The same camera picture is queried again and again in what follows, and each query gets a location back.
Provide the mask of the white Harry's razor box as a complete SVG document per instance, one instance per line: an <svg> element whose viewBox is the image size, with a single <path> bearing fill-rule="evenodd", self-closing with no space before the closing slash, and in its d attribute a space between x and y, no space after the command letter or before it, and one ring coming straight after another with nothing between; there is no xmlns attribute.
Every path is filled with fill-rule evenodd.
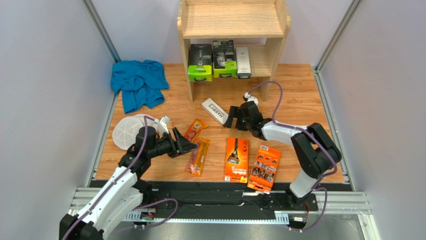
<svg viewBox="0 0 426 240"><path fill-rule="evenodd" d="M221 126L224 127L226 125L229 114L224 109L222 109L214 100L208 98L201 104L201 106Z"/></svg>

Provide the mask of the tall white razor box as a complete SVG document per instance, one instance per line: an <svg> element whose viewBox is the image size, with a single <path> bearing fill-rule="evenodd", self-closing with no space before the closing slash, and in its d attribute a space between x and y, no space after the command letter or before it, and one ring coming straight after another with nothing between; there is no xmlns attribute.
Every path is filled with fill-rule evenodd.
<svg viewBox="0 0 426 240"><path fill-rule="evenodd" d="M238 79L250 79L252 75L248 47L236 47L236 76Z"/></svg>

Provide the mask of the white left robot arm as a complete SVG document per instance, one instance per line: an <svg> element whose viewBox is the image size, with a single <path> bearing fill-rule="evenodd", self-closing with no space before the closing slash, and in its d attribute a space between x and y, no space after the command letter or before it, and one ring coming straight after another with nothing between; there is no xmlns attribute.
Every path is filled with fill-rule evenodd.
<svg viewBox="0 0 426 240"><path fill-rule="evenodd" d="M121 158L113 175L92 200L75 215L67 213L59 223L60 240L106 240L125 218L137 208L148 209L152 185L141 179L153 158L170 158L190 153L197 145L177 128L162 135L152 126L139 129L135 143Z"/></svg>

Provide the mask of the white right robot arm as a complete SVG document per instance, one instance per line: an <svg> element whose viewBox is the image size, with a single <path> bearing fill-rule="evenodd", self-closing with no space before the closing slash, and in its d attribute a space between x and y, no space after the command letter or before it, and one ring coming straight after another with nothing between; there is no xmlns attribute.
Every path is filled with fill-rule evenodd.
<svg viewBox="0 0 426 240"><path fill-rule="evenodd" d="M265 118L254 101L230 107L225 127L231 128L233 123L237 130L248 131L255 138L293 147L301 171L286 190L291 200L305 199L324 177L337 171L343 157L321 124L299 126Z"/></svg>

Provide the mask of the wooden two-tier shelf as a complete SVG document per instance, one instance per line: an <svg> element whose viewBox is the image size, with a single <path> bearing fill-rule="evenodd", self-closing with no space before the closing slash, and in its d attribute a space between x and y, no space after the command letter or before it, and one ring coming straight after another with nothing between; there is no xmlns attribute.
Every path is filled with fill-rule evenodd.
<svg viewBox="0 0 426 240"><path fill-rule="evenodd" d="M192 40L265 39L247 44L252 76L258 78L261 99L266 101L275 77L292 18L286 0L181 0L177 11L177 32L184 70L188 71Z"/></svg>

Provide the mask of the long orange Bic razor bag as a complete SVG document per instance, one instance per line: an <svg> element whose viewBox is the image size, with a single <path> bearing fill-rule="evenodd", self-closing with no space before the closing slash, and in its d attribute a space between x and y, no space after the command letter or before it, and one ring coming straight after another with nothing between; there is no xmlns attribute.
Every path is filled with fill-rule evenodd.
<svg viewBox="0 0 426 240"><path fill-rule="evenodd" d="M197 145L197 148L191 152L189 162L184 171L201 176L211 140L197 137L193 143Z"/></svg>

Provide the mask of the orange Gillette Fusion5 razor box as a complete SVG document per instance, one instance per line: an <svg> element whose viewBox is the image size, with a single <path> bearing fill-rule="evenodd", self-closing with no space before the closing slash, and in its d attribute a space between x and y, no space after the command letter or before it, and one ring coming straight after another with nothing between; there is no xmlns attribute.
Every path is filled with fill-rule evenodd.
<svg viewBox="0 0 426 240"><path fill-rule="evenodd" d="M228 137L226 140L224 180L234 183L248 183L249 140Z"/></svg>

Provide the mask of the green black razor box right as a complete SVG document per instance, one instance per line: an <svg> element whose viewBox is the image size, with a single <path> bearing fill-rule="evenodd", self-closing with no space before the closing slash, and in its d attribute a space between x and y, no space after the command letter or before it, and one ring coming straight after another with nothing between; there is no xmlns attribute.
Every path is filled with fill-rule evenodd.
<svg viewBox="0 0 426 240"><path fill-rule="evenodd" d="M213 77L236 78L237 61L233 40L214 40L212 42Z"/></svg>

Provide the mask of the green black razor box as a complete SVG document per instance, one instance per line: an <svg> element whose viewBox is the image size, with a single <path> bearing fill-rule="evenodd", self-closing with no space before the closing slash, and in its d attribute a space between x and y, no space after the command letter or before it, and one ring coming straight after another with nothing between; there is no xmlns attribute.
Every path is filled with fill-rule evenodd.
<svg viewBox="0 0 426 240"><path fill-rule="evenodd" d="M236 78L237 61L233 40L214 40L212 42L213 77Z"/></svg>
<svg viewBox="0 0 426 240"><path fill-rule="evenodd" d="M191 44L189 48L188 78L190 82L213 80L212 45Z"/></svg>

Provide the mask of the white round mesh lid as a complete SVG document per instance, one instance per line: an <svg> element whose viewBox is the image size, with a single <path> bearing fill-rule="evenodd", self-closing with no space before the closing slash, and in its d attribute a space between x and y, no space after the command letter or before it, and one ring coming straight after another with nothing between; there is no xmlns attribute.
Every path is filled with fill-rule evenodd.
<svg viewBox="0 0 426 240"><path fill-rule="evenodd" d="M143 113L124 117L112 132L114 144L121 150L127 150L136 142L136 136L139 130L145 126L145 121L148 126L155 128L160 120Z"/></svg>

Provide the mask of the orange Gillette cartridge box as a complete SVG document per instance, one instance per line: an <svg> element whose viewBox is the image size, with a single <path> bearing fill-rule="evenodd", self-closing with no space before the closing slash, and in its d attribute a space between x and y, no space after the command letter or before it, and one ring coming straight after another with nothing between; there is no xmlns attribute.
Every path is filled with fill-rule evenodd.
<svg viewBox="0 0 426 240"><path fill-rule="evenodd" d="M281 155L280 150L261 144L248 178L247 187L270 194L277 176Z"/></svg>

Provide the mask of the green black razor box left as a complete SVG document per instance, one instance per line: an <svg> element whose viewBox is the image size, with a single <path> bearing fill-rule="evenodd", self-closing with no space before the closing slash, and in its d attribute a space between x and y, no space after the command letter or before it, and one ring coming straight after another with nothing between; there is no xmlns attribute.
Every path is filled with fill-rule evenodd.
<svg viewBox="0 0 426 240"><path fill-rule="evenodd" d="M191 44L189 48L188 78L190 82L213 80L212 45Z"/></svg>

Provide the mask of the blue crumpled cloth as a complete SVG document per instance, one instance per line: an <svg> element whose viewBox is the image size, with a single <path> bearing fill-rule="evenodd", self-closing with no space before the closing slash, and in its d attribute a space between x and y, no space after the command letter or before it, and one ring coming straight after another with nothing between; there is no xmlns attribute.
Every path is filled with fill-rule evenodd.
<svg viewBox="0 0 426 240"><path fill-rule="evenodd" d="M165 67L155 60L123 60L112 66L114 93L121 93L123 111L130 114L142 106L152 109L165 102L162 90L169 88Z"/></svg>

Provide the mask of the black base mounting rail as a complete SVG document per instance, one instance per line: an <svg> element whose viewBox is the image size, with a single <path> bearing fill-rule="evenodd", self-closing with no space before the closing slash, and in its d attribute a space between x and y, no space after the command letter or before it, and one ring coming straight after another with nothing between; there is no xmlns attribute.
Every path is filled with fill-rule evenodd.
<svg viewBox="0 0 426 240"><path fill-rule="evenodd" d="M290 206L287 183L278 184L276 192L263 194L242 183L208 181L150 181L152 201L158 204L158 220L171 217L176 221L281 221L280 212L317 213L321 207L316 196L309 194L299 206Z"/></svg>

